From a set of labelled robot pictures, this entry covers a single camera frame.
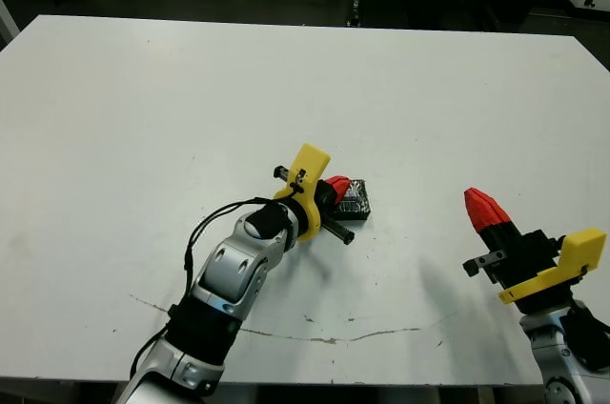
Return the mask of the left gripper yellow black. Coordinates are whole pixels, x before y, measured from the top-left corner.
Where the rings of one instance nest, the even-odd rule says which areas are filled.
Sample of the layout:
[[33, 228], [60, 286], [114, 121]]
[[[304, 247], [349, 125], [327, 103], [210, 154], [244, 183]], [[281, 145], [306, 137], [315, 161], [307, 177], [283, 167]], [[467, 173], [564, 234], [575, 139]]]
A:
[[351, 179], [336, 175], [324, 180], [322, 175], [329, 162], [329, 154], [305, 143], [289, 168], [274, 168], [273, 177], [285, 183], [274, 199], [295, 215], [296, 240], [311, 240], [321, 229], [325, 229], [343, 244], [349, 245], [355, 234], [333, 218], [333, 211], [350, 189]]

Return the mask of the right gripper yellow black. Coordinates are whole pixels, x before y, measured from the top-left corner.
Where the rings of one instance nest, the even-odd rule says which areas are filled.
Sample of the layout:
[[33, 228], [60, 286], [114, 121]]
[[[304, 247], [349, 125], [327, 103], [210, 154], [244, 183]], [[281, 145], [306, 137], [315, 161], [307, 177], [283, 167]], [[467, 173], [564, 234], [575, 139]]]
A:
[[487, 193], [469, 188], [464, 200], [473, 228], [489, 250], [464, 262], [464, 271], [470, 276], [484, 271], [502, 287], [501, 302], [516, 304], [521, 313], [566, 304], [571, 287], [600, 263], [605, 232], [592, 228], [560, 238], [541, 230], [522, 234]]

